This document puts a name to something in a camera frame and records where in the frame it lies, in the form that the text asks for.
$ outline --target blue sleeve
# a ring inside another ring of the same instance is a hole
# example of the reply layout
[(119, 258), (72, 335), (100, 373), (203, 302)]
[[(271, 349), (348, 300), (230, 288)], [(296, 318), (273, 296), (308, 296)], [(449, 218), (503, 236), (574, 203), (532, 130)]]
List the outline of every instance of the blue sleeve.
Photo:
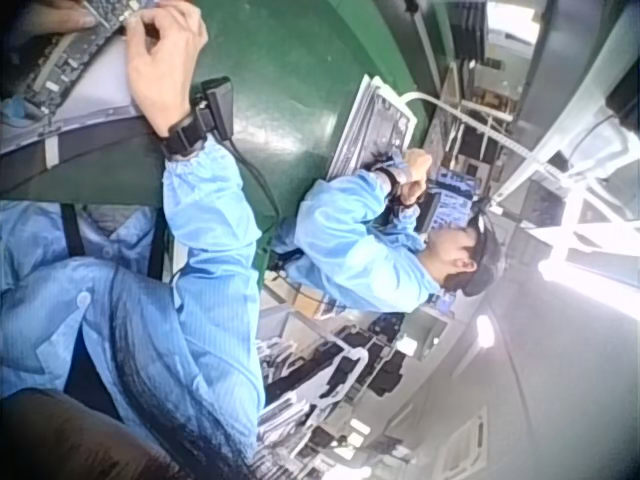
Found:
[(420, 207), (414, 205), (411, 208), (402, 208), (397, 215), (391, 217), (391, 222), (380, 229), (380, 232), (389, 235), (403, 233), (415, 233), (416, 220), (420, 215)]
[(416, 233), (416, 220), (420, 215), (420, 208), (414, 205), (410, 208), (402, 208), (391, 217), (391, 221), (378, 229), (387, 243), (394, 247), (406, 247), (411, 252), (419, 252), (424, 249), (424, 241)]
[(264, 404), (251, 268), (261, 233), (233, 157), (209, 138), (194, 159), (168, 163), (164, 209), (171, 232), (189, 248), (174, 287), (187, 345), (217, 414), (250, 449)]
[(376, 239), (363, 224), (382, 213), (385, 196), (369, 172), (316, 182), (300, 205), (295, 242), (323, 275), (381, 311), (410, 311), (424, 296), (411, 264), (416, 261)]

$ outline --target ceiling light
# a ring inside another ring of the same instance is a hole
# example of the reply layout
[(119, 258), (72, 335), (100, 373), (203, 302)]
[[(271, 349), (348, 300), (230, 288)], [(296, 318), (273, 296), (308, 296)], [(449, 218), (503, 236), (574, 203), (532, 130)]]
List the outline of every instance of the ceiling light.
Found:
[(396, 343), (396, 349), (409, 357), (412, 357), (413, 354), (416, 353), (417, 348), (418, 342), (407, 336), (402, 337), (398, 340), (398, 343)]
[(353, 428), (358, 430), (360, 433), (364, 433), (365, 435), (369, 435), (369, 433), (371, 432), (371, 427), (369, 425), (365, 425), (364, 423), (362, 423), (357, 418), (352, 418), (351, 421), (349, 422), (349, 424)]
[(493, 331), (491, 320), (486, 315), (480, 315), (476, 320), (476, 328), (478, 329), (478, 344), (482, 348), (493, 347), (496, 341), (496, 335)]
[(349, 442), (354, 447), (358, 448), (362, 446), (364, 442), (364, 437), (362, 435), (358, 435), (356, 432), (352, 432), (351, 435), (347, 437), (347, 442)]
[(372, 473), (371, 467), (349, 468), (344, 465), (336, 465), (324, 474), (322, 480), (364, 480), (369, 478)]
[(340, 455), (342, 458), (346, 458), (347, 460), (351, 460), (356, 454), (355, 450), (347, 447), (334, 448), (333, 451)]
[[(562, 212), (562, 225), (576, 225), (580, 220), (580, 213), (584, 205), (583, 192), (577, 188), (571, 190), (565, 201), (564, 211)], [(560, 238), (556, 240), (549, 257), (553, 261), (562, 261), (567, 258), (569, 253), (569, 243), (574, 238), (573, 232), (567, 228), (562, 232)]]

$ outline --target worker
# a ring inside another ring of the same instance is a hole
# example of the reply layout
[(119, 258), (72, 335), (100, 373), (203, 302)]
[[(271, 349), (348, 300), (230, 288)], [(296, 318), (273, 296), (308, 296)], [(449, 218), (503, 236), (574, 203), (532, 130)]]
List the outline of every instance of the worker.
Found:
[[(131, 92), (166, 138), (192, 115), (200, 11), (162, 0), (133, 14), (126, 36)], [(0, 202), (0, 478), (254, 478), (260, 231), (233, 158), (211, 136), (167, 158), (163, 181), (169, 227), (189, 247), (171, 285), (144, 276), (146, 208), (124, 220), (79, 211), (86, 256), (69, 258), (59, 205)], [(81, 351), (81, 389), (91, 369), (100, 388), (78, 401), (66, 392)]]
[[(318, 180), (296, 218), (284, 219), (273, 243), (275, 269), (287, 280), (326, 292), (348, 308), (412, 312), (443, 288), (478, 295), (504, 268), (502, 250), (484, 214), (464, 228), (415, 230), (416, 200), (427, 186), (432, 159), (409, 150), (374, 171)], [(397, 198), (404, 208), (389, 224), (373, 225)]]

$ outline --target white wall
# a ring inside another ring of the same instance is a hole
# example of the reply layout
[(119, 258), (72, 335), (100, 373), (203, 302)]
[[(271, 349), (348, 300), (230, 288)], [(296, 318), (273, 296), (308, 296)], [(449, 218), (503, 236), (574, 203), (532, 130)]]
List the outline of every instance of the white wall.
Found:
[(432, 479), (439, 447), (485, 405), (489, 462), (467, 480), (635, 478), (626, 468), (640, 438), (638, 323), (545, 282), (536, 265), (548, 252), (514, 235), (518, 263), (480, 306), (495, 319), (496, 345), (452, 378), (469, 328), (395, 429), (418, 456), (404, 480)]
[(493, 43), (487, 44), (485, 56), (502, 60), (504, 70), (499, 71), (477, 65), (474, 69), (475, 86), (518, 100), (527, 78), (530, 58), (516, 53), (513, 49)]

